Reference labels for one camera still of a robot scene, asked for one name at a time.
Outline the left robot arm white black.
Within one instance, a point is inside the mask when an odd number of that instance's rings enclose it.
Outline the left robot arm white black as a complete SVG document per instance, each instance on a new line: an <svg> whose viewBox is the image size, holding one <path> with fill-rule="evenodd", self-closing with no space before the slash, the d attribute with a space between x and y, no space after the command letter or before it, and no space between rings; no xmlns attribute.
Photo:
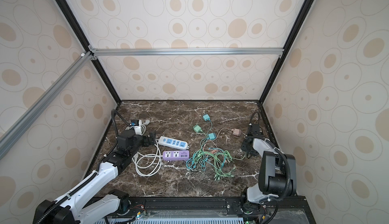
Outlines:
<svg viewBox="0 0 389 224"><path fill-rule="evenodd" d="M96 170L54 201L45 200L35 210L35 224L93 224L111 213L126 214L130 209L129 195L119 190L109 192L102 199L89 201L111 180L129 166L142 147L156 144L156 133L137 135L126 130L116 136L116 143L101 159Z"/></svg>

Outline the white blue power strip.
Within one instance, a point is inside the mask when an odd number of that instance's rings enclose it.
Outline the white blue power strip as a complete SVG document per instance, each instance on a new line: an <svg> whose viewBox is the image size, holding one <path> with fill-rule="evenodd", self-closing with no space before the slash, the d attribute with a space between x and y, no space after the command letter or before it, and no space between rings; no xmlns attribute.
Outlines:
<svg viewBox="0 0 389 224"><path fill-rule="evenodd" d="M187 142L173 139L173 138L163 137L163 136L161 136L158 139L158 144L161 146L173 148L176 150L188 150L189 149L189 145Z"/></svg>

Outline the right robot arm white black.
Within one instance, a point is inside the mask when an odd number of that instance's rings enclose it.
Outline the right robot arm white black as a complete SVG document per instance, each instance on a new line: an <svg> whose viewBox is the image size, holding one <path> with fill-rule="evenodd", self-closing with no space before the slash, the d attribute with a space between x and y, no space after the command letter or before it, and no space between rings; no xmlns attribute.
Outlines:
<svg viewBox="0 0 389 224"><path fill-rule="evenodd" d="M247 202L265 204L297 194L295 157L283 153L265 137L260 125L249 124L241 150L247 157L261 157L258 183L245 191Z"/></svg>

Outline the light green charger plug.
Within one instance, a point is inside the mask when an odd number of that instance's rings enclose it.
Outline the light green charger plug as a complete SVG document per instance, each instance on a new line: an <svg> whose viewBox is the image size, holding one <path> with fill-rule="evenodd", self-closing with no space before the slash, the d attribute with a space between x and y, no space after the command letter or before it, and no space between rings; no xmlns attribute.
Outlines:
<svg viewBox="0 0 389 224"><path fill-rule="evenodd" d="M196 133L200 133L202 132L202 128L197 124L193 127L193 130L196 132Z"/></svg>

